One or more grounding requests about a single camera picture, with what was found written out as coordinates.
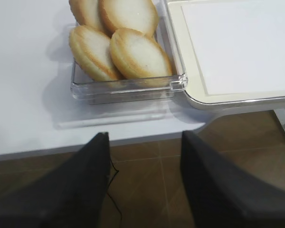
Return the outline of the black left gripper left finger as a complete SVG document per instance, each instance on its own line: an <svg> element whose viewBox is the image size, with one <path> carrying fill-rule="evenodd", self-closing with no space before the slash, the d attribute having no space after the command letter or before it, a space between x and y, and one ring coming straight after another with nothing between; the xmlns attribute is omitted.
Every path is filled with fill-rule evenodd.
<svg viewBox="0 0 285 228"><path fill-rule="evenodd" d="M49 174L0 198L0 228L96 228L110 176L108 133Z"/></svg>

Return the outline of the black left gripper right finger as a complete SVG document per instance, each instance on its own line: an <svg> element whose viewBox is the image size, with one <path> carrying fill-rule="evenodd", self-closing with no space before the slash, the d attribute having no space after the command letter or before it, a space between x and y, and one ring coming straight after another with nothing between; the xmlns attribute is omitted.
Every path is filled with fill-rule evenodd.
<svg viewBox="0 0 285 228"><path fill-rule="evenodd" d="M285 190L242 170L192 131L180 171L197 228L285 228Z"/></svg>

